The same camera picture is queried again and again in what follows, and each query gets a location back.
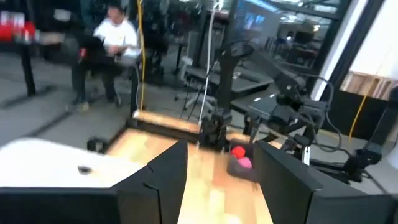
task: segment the gray floor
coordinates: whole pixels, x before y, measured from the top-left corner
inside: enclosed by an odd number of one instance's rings
[[[175,65],[176,51],[164,59],[165,65]],[[15,55],[0,55],[0,102],[25,93],[23,72],[19,58]],[[40,60],[33,61],[35,80],[38,86],[53,84],[58,88],[49,95],[34,98],[22,105],[0,110],[0,145],[12,139],[30,135],[37,128],[51,122],[65,112],[65,107],[73,98],[70,88],[70,69],[49,65]],[[166,71],[173,70],[173,67],[166,68]],[[96,85],[89,82],[88,88]],[[128,90],[128,83],[125,80],[118,81],[118,90]],[[159,88],[146,85],[145,104],[148,110],[158,113],[179,117],[182,111],[183,101],[174,101],[178,92],[172,88]],[[123,95],[124,102],[128,102],[128,95]],[[104,100],[99,100],[92,105],[86,113],[75,113],[62,122],[51,127],[49,130],[40,133],[39,138],[60,142],[75,147],[85,147],[86,141],[91,136],[110,138],[124,124],[128,117],[127,103],[120,109],[107,105]],[[199,111],[194,111],[193,119],[197,118]],[[233,113],[233,124],[243,127],[243,116]],[[334,145],[337,139],[332,134],[320,133],[319,142]],[[354,139],[348,144],[348,138],[343,138],[343,146],[349,151],[362,148],[364,141]],[[385,147],[383,154],[388,154],[391,147]],[[347,155],[343,152],[327,153],[312,147],[312,157],[330,162],[344,162]],[[383,160],[375,166],[367,168],[368,172],[391,193],[398,193],[398,170]],[[369,179],[362,183],[353,183],[353,187],[370,194],[378,194],[381,191]]]

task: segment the dark pants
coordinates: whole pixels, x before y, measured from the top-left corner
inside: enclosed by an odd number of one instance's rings
[[[115,99],[114,78],[122,72],[122,68],[116,65],[98,65],[93,63],[79,63],[72,67],[72,87],[79,101],[86,101],[85,78],[87,71],[101,75],[106,98],[111,101]]]

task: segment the ball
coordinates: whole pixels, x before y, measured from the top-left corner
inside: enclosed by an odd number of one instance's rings
[[[246,150],[242,146],[235,146],[232,151],[232,155],[234,155],[237,159],[242,159],[246,153]]]
[[[244,157],[244,158],[242,158],[242,159],[238,159],[238,162],[239,162],[239,164],[240,164],[241,166],[243,166],[243,167],[245,167],[245,168],[248,168],[248,169],[251,169],[251,168],[252,168],[251,161],[250,161],[250,159],[247,158],[247,157]]]

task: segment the man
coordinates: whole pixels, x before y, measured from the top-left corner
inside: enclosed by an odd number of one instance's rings
[[[122,58],[135,58],[140,53],[137,46],[138,35],[136,29],[126,19],[124,11],[118,5],[109,5],[108,17],[95,29],[94,36],[103,41],[103,45],[107,50],[106,53],[94,53],[95,57],[105,58],[107,56],[120,55]],[[101,63],[89,59],[72,68],[72,86],[77,94],[73,106],[81,110],[88,109],[88,101],[85,95],[85,76],[87,70],[94,70],[102,75],[108,102],[120,106],[120,97],[114,89],[114,76],[121,73],[122,68],[112,62]]]

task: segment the sneaker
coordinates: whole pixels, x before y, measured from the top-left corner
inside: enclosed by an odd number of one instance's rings
[[[117,108],[122,106],[122,99],[119,95],[116,95],[112,100],[108,100],[108,103],[114,103]]]
[[[87,101],[73,100],[73,102],[67,106],[67,111],[88,111],[90,108]]]

